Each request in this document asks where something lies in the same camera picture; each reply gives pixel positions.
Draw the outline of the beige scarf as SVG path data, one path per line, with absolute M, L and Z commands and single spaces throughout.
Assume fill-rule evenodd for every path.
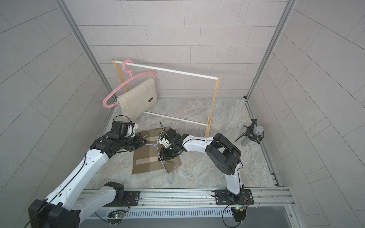
M 156 83 L 148 78 L 130 91 L 117 98 L 122 115 L 135 121 L 141 114 L 157 103 Z

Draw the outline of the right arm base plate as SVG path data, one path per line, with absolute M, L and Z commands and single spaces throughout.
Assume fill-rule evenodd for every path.
M 216 205 L 253 205 L 253 195 L 251 190 L 243 189 L 238 195 L 233 194 L 227 189 L 214 190 L 211 192 L 214 197 Z

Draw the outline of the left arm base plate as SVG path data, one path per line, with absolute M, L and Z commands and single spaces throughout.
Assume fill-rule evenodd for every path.
M 104 207 L 136 207 L 140 198 L 140 191 L 117 192 L 114 200 Z

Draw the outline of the pink plastic hanger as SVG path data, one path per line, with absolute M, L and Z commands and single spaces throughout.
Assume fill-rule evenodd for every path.
M 103 107 L 105 108 L 112 108 L 114 106 L 116 106 L 117 104 L 119 104 L 118 101 L 114 102 L 113 104 L 107 104 L 108 100 L 113 97 L 115 95 L 115 93 L 121 89 L 121 88 L 125 88 L 125 91 L 128 92 L 129 89 L 126 87 L 127 84 L 141 76 L 144 76 L 144 75 L 148 75 L 148 74 L 152 74 L 152 79 L 155 80 L 156 78 L 156 72 L 155 71 L 145 71 L 145 72 L 142 72 L 140 74 L 137 74 L 135 76 L 132 75 L 132 71 L 131 70 L 127 70 L 125 68 L 126 65 L 130 65 L 130 66 L 134 66 L 134 67 L 140 67 L 140 68 L 146 68 L 146 69 L 151 69 L 149 66 L 144 66 L 144 65 L 141 65 L 141 64 L 135 64 L 133 63 L 132 60 L 130 59 L 127 59 L 125 61 L 119 61 L 119 60 L 116 60 L 116 59 L 112 59 L 112 63 L 113 63 L 113 66 L 115 67 L 116 69 L 116 72 L 119 76 L 119 79 L 121 80 L 121 84 L 119 86 L 117 86 L 109 95 L 106 96 L 106 98 L 103 100 Z

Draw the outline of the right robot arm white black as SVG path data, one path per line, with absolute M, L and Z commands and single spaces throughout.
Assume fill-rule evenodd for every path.
M 238 202 L 244 188 L 239 177 L 239 169 L 243 167 L 241 151 L 224 135 L 216 134 L 214 137 L 204 138 L 180 135 L 176 130 L 169 129 L 159 137 L 158 143 L 163 146 L 159 155 L 162 161 L 172 160 L 184 152 L 206 154 L 226 178 L 227 193 L 215 192 L 215 195 L 231 203 Z

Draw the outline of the light blue wire hanger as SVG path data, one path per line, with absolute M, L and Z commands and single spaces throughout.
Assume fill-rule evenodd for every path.
M 161 144 L 159 144 L 158 139 L 156 140 L 156 144 L 150 143 L 150 144 L 146 144 L 147 146 L 151 146 L 157 149 L 157 156 L 153 156 L 153 157 L 149 157 L 148 158 L 148 165 L 149 165 L 149 172 L 151 171 L 157 171 L 159 169 L 164 169 L 166 171 L 166 180 L 169 184 L 173 184 L 174 183 L 174 172 L 172 172 L 172 179 L 171 181 L 169 181 L 169 177 L 168 177 L 168 170 L 165 168 L 163 161 L 161 160 L 161 156 L 160 156 L 160 150 L 161 150 Z

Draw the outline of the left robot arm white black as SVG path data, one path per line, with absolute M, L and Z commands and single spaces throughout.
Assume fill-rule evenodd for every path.
M 34 200 L 28 208 L 32 228 L 77 228 L 103 206 L 131 206 L 124 186 L 110 181 L 88 198 L 78 201 L 86 185 L 114 155 L 132 152 L 147 144 L 136 133 L 138 125 L 113 121 L 112 129 L 96 139 L 72 173 L 43 200 Z

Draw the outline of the brown striped scarf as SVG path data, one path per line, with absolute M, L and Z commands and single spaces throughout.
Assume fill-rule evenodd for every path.
M 158 144 L 158 149 L 153 145 L 157 144 L 160 133 L 162 133 L 161 128 L 140 132 L 140 134 L 148 141 L 148 144 L 151 145 L 146 144 L 134 151 L 132 174 L 162 170 L 164 167 L 167 170 L 167 173 L 171 173 L 181 166 L 180 158 L 163 161 L 163 164 L 159 160 L 159 152 L 157 150 L 161 150 L 162 145 Z

